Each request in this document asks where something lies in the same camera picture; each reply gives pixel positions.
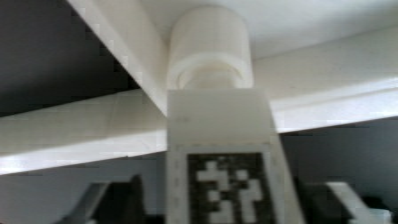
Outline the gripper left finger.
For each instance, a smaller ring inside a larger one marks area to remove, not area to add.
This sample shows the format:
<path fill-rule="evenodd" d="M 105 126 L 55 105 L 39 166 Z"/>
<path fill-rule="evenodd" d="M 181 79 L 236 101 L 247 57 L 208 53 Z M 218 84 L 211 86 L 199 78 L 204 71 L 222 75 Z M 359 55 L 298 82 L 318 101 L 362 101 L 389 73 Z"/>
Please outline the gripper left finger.
<path fill-rule="evenodd" d="M 144 186 L 138 175 L 128 182 L 89 185 L 59 224 L 146 224 Z"/>

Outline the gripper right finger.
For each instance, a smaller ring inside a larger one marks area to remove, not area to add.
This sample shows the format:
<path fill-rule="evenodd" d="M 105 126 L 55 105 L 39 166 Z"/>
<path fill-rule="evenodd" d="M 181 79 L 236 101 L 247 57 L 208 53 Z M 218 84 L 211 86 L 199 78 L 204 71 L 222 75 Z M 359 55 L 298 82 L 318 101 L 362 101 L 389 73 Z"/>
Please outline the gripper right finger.
<path fill-rule="evenodd" d="M 377 196 L 361 196 L 346 182 L 305 183 L 295 178 L 305 224 L 394 224 Z"/>

